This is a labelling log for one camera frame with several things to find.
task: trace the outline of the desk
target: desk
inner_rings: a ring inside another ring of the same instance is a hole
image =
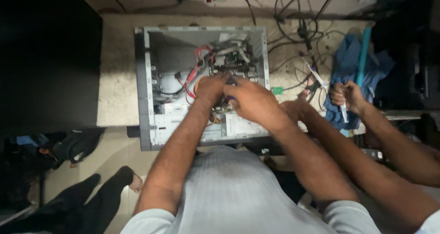
[[[136,66],[134,53],[134,27],[136,26],[189,26],[197,23],[200,26],[252,26],[251,18],[242,17],[192,17],[176,15],[120,15],[105,14],[102,35],[101,52],[101,76],[99,82],[99,103],[98,103],[98,126],[129,126],[139,125],[138,99],[136,86]],[[281,36],[276,22],[270,18],[257,18],[258,26],[265,26],[268,42]],[[286,20],[283,25],[285,32],[295,32],[297,20]],[[363,21],[319,21],[319,30],[327,33],[331,30],[338,30],[347,33],[351,28],[363,30],[366,22]],[[344,37],[338,33],[331,33],[319,42],[321,54],[333,54]],[[316,41],[312,42],[313,52],[316,55]],[[285,88],[298,84],[294,68],[297,68],[297,77],[302,80],[307,72],[305,63],[301,58],[293,58],[285,62],[299,51],[306,52],[305,45],[286,45],[279,47],[269,54],[269,68],[274,70],[270,74],[270,85],[284,86]],[[326,62],[323,65],[318,63],[319,73],[325,82],[329,81],[332,57],[323,56]],[[304,89],[299,86],[293,90],[285,91],[278,95],[277,100],[283,102],[294,100]],[[324,91],[319,96],[316,92],[311,105],[325,115],[319,107],[324,102]]]

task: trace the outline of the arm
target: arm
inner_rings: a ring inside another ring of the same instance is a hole
[[[157,155],[146,178],[134,214],[165,209],[176,215],[182,192],[201,135],[212,107],[222,95],[229,75],[217,74],[200,81],[197,96],[184,120]]]
[[[332,103],[336,105],[347,101],[349,110],[357,114],[374,133],[381,151],[405,178],[417,184],[440,187],[440,164],[436,159],[424,151],[420,144],[393,127],[387,118],[364,99],[355,83],[349,81],[345,85],[336,85],[332,98]]]
[[[299,119],[315,135],[334,161],[371,197],[417,230],[440,204],[418,187],[369,159],[313,107],[304,104]]]
[[[290,120],[270,91],[246,79],[237,83],[224,88],[225,95],[235,98],[230,104],[239,116],[260,124],[281,143],[299,181],[320,208],[332,201],[359,201],[338,166]]]

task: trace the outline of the man's right hand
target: man's right hand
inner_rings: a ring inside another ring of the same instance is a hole
[[[238,78],[237,86],[226,85],[223,92],[234,97],[229,104],[234,106],[239,116],[260,124],[270,132],[277,129],[284,118],[289,118],[272,92],[247,79]]]
[[[346,103],[347,109],[355,114],[359,114],[368,105],[360,87],[353,81],[348,81],[344,85],[336,83],[333,89],[330,89],[329,94],[333,105],[342,106]]]

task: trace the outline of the hand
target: hand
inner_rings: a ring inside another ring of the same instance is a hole
[[[301,92],[298,96],[298,99],[294,101],[285,101],[280,104],[281,108],[283,108],[284,112],[287,113],[289,118],[294,121],[295,124],[298,124],[298,121],[302,121],[304,118],[304,114],[312,109],[313,107],[305,100],[307,97],[307,91]]]
[[[234,106],[239,116],[260,124],[270,132],[278,127],[283,116],[288,119],[272,92],[257,83],[238,78],[237,86],[226,85],[223,91],[226,96],[235,98],[229,104]]]
[[[215,76],[204,77],[198,83],[195,100],[205,102],[214,107],[223,94],[223,87],[231,77],[230,73],[217,73]]]
[[[330,89],[329,94],[333,105],[342,106],[346,103],[347,109],[355,114],[359,114],[368,104],[360,91],[360,87],[353,81],[348,81],[344,85],[336,83],[334,88]]]

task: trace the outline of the green connector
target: green connector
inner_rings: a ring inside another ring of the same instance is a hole
[[[274,95],[282,95],[284,92],[284,87],[272,87],[272,93]]]

